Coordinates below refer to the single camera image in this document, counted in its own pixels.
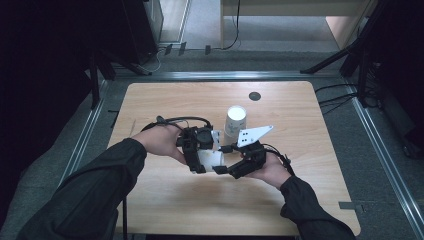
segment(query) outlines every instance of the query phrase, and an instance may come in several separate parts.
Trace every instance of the white cup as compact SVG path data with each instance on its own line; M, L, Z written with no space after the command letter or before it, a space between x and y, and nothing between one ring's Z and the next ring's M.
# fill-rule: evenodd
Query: white cup
M225 135L237 139L240 130L246 129L246 115L246 109L242 106L230 107L225 122Z

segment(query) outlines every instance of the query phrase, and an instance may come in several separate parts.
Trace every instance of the white object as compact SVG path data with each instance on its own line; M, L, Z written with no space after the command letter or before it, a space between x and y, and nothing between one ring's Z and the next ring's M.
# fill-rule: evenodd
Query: white object
M211 136L212 136L212 139L213 139L213 143L215 145L215 149L218 149L218 150L221 149L221 143L220 143L220 140L219 140L220 135L221 135L221 131L219 131L219 130L212 130L211 131Z
M199 150L197 155L206 172L215 172L212 167L224 165L224 155L220 151Z
M264 127L240 130L237 141L237 147L244 147L258 141L261 137L263 137L273 128L274 126L269 125Z
M242 106L236 105L228 109L224 130L229 137L237 138L240 130L246 128L246 115L246 109Z

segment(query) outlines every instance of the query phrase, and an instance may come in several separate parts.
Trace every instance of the black device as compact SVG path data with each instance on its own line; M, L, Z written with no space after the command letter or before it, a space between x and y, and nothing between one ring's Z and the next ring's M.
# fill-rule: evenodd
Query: black device
M155 123L150 123L143 128L142 131L152 128L156 125L173 125L181 129L181 134L177 139L177 147L182 147L184 157L187 165L193 173L206 173L205 167L201 164L198 151L199 150L210 150L213 148L214 139L212 136L213 126L204 118L199 117L178 117L164 119L161 116L156 118ZM187 121L187 120L200 120L204 121L206 125L204 127L186 127L181 128L176 122ZM223 153L231 153L238 151L243 155L241 161L235 163L230 167L226 166L214 166L213 170L218 174L230 174L235 179L243 177L251 172L259 170L263 167L266 162L266 153L271 152L276 154L283 163L283 166L288 170L291 175L295 175L292 167L290 166L290 159L279 153L274 147L268 144L261 144L259 141L255 141L252 144L238 147L237 143L232 143L227 146L222 146L219 151Z

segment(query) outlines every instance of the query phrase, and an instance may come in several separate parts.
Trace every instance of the wooden tabletop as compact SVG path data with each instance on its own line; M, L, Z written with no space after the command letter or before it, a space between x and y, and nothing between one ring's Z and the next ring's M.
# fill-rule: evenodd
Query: wooden tabletop
M249 94L257 92L260 100ZM109 146L164 118L197 116L223 130L233 105L247 110L247 128L273 125L261 143L292 160L296 175L315 190L322 207L358 235L350 202L312 85L295 82L135 83L128 87ZM190 121L190 126L203 122ZM225 154L227 166L238 154ZM284 198L274 187L255 180L215 173L192 174L168 157L148 155L138 183L128 195L128 231L184 235L297 235L296 225L279 216ZM121 216L117 230L122 231Z

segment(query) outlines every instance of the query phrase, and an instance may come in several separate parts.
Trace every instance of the black sleeve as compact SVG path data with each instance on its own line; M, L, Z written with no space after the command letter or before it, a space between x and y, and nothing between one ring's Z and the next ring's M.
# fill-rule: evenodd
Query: black sleeve
M346 224L319 205L314 190L305 181L292 176L280 191L286 201L280 215L296 223L302 240L356 239Z
M110 147L69 176L25 224L17 239L99 239L144 167L146 150L133 139Z

